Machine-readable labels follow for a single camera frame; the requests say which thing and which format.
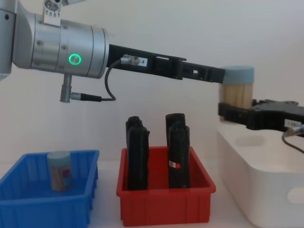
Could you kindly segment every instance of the jar lid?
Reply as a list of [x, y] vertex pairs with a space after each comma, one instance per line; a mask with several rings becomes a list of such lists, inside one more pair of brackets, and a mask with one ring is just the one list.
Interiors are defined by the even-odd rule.
[[52, 167], [62, 167], [69, 165], [71, 162], [70, 151], [51, 152], [47, 156], [48, 165]]
[[253, 66], [226, 66], [223, 84], [240, 85], [252, 84], [255, 77]]

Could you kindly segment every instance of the white plastic container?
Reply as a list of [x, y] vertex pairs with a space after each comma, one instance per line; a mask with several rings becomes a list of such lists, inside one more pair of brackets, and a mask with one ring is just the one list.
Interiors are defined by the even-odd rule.
[[[218, 169], [247, 218], [263, 228], [304, 227], [304, 154], [281, 132], [218, 128]], [[304, 148], [304, 138], [289, 142]]]

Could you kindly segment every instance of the blue plastic bin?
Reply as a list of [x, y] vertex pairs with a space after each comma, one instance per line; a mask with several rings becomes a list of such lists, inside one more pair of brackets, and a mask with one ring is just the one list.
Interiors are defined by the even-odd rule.
[[86, 228], [99, 151], [71, 152], [73, 187], [51, 189], [48, 153], [25, 154], [0, 180], [0, 228]]

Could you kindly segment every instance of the black bracket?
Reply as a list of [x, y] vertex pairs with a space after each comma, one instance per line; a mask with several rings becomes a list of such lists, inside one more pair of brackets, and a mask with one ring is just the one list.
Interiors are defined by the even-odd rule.
[[119, 60], [123, 55], [137, 56], [145, 62], [144, 66], [120, 65], [121, 70], [159, 75], [182, 80], [183, 78], [195, 79], [206, 82], [222, 83], [225, 70], [185, 62], [185, 58], [155, 54], [127, 47], [110, 45], [107, 67]]
[[250, 109], [236, 108], [219, 103], [218, 114], [226, 121], [245, 125], [250, 130], [276, 130], [304, 124], [304, 107], [294, 101], [253, 100]]

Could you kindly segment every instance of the white table surface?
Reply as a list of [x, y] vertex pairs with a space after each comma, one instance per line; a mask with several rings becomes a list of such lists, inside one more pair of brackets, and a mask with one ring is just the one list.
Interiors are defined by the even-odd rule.
[[[209, 223], [189, 225], [155, 226], [158, 228], [256, 228], [251, 225], [228, 189], [223, 184], [217, 171], [217, 159], [201, 160], [213, 182], [217, 186], [216, 193], [211, 197], [211, 217]], [[99, 161], [97, 189], [93, 200], [91, 224], [88, 228], [122, 228], [120, 220], [120, 203], [116, 196], [116, 185], [119, 171], [119, 161]], [[0, 163], [2, 177], [11, 168], [13, 163]]]

